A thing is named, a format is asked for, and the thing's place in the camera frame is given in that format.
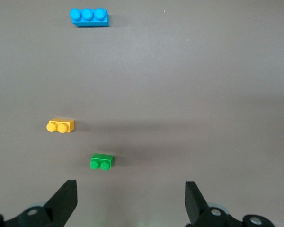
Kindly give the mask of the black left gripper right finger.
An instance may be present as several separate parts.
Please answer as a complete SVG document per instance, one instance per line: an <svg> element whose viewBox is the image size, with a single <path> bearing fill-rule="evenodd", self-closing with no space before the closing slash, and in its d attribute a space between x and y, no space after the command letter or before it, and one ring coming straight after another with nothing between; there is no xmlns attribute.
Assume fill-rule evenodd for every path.
<svg viewBox="0 0 284 227"><path fill-rule="evenodd" d="M275 227L263 216L249 214L239 221L224 210L209 206L193 181L185 185L185 208L190 220L186 227Z"/></svg>

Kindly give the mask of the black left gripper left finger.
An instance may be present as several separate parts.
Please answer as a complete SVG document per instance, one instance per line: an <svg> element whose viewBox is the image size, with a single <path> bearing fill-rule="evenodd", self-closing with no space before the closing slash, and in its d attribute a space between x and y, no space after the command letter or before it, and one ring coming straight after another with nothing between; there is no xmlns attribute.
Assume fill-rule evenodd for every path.
<svg viewBox="0 0 284 227"><path fill-rule="evenodd" d="M34 206L5 220L0 227L64 227L77 206L77 181L67 180L44 206Z"/></svg>

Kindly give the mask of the yellow two-stud block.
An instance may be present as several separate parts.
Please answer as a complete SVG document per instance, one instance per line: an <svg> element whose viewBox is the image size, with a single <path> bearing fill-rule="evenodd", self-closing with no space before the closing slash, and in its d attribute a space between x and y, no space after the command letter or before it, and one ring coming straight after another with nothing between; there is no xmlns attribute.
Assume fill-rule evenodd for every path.
<svg viewBox="0 0 284 227"><path fill-rule="evenodd" d="M75 120L53 118L48 121L46 129L49 132L70 133L74 130Z"/></svg>

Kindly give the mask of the green two-stud block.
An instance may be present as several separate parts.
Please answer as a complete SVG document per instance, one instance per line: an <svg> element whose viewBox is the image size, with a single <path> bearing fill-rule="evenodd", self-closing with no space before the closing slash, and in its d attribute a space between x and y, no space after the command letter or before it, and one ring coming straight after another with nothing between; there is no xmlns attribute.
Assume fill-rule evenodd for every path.
<svg viewBox="0 0 284 227"><path fill-rule="evenodd" d="M95 153L90 159L90 168L93 170L101 169L107 171L111 169L114 161L113 155Z"/></svg>

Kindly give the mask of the blue three-stud block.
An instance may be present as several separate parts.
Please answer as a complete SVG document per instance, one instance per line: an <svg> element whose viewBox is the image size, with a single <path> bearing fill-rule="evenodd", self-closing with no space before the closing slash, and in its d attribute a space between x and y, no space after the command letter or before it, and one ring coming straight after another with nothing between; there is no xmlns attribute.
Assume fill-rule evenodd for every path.
<svg viewBox="0 0 284 227"><path fill-rule="evenodd" d="M77 9L70 10L70 18L76 27L109 27L109 13L106 9Z"/></svg>

